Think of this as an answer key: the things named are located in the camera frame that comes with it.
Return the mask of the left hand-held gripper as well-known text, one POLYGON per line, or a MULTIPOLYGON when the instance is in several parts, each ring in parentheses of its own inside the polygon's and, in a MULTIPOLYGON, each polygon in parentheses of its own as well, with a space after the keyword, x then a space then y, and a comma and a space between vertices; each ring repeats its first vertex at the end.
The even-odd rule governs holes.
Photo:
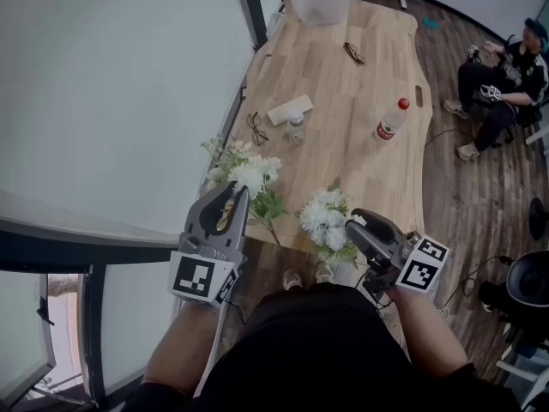
POLYGON ((215 186, 190 207, 179 248, 171 252, 167 283, 182 300, 220 308, 241 274, 250 195, 246 187, 235 193, 234 186, 215 186))

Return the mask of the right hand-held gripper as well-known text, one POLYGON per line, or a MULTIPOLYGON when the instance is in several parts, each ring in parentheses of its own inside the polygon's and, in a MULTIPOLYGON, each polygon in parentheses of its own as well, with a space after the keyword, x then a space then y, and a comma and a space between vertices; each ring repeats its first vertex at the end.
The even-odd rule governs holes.
POLYGON ((372 298, 380 300, 393 286, 422 294, 432 288, 449 257, 449 247, 417 232, 402 234, 392 221, 370 210, 356 208, 351 215, 365 220, 365 226, 348 221, 345 231, 369 259, 362 287, 372 298))

